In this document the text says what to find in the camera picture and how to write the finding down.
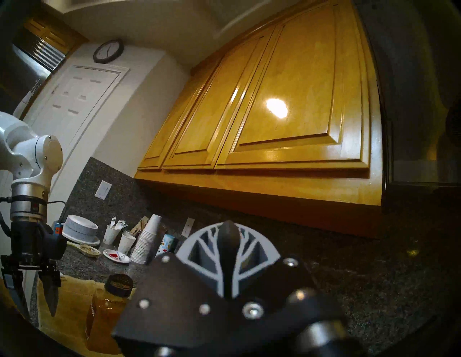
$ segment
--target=wall clock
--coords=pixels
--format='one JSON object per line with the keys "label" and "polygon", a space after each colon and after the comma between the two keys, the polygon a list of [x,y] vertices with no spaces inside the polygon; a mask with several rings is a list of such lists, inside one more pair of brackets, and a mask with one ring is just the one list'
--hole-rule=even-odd
{"label": "wall clock", "polygon": [[99,46],[93,54],[93,60],[96,63],[109,63],[119,57],[125,46],[122,40],[110,40]]}

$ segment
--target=white door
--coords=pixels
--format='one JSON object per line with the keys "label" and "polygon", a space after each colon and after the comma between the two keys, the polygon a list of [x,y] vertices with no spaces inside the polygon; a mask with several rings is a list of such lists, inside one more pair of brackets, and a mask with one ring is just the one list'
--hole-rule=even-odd
{"label": "white door", "polygon": [[32,123],[38,135],[55,135],[64,163],[90,120],[86,120],[120,72],[72,66]]}

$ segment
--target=stack of paper cups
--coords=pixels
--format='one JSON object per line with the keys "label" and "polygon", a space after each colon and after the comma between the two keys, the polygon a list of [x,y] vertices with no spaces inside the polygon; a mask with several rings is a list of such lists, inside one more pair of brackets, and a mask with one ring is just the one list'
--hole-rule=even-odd
{"label": "stack of paper cups", "polygon": [[149,222],[147,223],[144,230],[139,235],[138,242],[133,249],[131,254],[131,260],[138,264],[145,264],[147,255],[149,254],[150,247],[154,242],[154,238],[157,235],[157,229],[159,227],[160,219],[162,217],[158,215],[152,215]]}

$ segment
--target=refrigerator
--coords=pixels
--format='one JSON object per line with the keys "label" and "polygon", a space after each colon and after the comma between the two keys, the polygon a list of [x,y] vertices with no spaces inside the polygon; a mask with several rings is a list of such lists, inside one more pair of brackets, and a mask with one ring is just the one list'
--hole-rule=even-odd
{"label": "refrigerator", "polygon": [[25,28],[0,55],[0,111],[20,118],[28,101],[65,55]]}

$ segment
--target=clock face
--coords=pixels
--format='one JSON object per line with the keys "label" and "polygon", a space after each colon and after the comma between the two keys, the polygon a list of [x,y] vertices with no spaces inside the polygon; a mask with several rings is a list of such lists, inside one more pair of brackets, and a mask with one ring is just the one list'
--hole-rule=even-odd
{"label": "clock face", "polygon": [[96,53],[97,59],[106,59],[113,56],[118,49],[120,48],[120,44],[118,42],[107,43],[103,47],[99,49]]}

